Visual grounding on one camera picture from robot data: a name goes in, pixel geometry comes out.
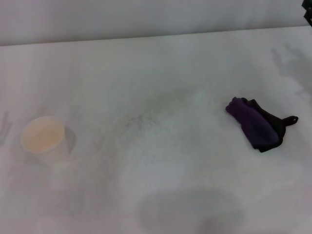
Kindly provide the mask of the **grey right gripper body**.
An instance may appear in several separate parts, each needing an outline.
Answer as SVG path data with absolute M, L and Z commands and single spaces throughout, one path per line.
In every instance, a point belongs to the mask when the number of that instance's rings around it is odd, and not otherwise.
M 312 25 L 312 0 L 303 0 L 302 7 L 306 10 L 304 14 L 305 20 Z

